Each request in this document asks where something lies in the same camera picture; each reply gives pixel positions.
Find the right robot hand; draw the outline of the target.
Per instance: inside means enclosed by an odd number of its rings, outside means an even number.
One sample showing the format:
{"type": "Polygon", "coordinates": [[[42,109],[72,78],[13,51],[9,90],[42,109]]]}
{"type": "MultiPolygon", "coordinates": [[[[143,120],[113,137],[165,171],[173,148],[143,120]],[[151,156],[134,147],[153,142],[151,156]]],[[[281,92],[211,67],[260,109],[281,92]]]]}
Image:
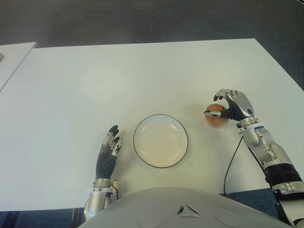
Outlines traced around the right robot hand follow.
{"type": "Polygon", "coordinates": [[[225,100],[228,103],[228,109],[224,111],[205,111],[206,116],[221,117],[235,121],[254,116],[254,109],[246,95],[240,91],[220,89],[214,96],[214,101],[225,100]]]}

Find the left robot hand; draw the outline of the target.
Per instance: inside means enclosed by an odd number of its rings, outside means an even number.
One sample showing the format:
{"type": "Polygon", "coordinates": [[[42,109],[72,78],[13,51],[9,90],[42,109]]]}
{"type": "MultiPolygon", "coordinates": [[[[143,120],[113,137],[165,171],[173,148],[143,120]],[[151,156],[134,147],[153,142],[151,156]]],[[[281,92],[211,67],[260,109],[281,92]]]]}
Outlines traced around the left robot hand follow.
{"type": "Polygon", "coordinates": [[[123,146],[123,140],[117,136],[118,133],[118,125],[112,126],[102,142],[95,167],[96,179],[111,179],[123,146]]]}

